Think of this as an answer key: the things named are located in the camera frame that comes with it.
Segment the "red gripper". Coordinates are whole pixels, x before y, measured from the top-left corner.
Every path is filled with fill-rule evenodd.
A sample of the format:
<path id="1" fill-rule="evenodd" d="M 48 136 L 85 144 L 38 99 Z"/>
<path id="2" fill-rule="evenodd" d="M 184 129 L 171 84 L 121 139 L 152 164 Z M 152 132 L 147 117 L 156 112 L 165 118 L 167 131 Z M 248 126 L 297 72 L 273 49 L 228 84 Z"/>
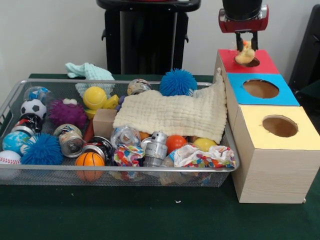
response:
<path id="1" fill-rule="evenodd" d="M 269 7 L 263 4 L 260 7 L 257 15 L 250 19 L 235 20 L 226 15 L 224 8 L 219 10 L 218 23 L 223 33 L 235 33 L 236 35 L 236 49 L 242 52 L 244 49 L 244 42 L 241 38 L 241 33 L 251 32 L 251 48 L 258 50 L 258 31 L 264 31 L 268 26 L 269 21 Z"/>

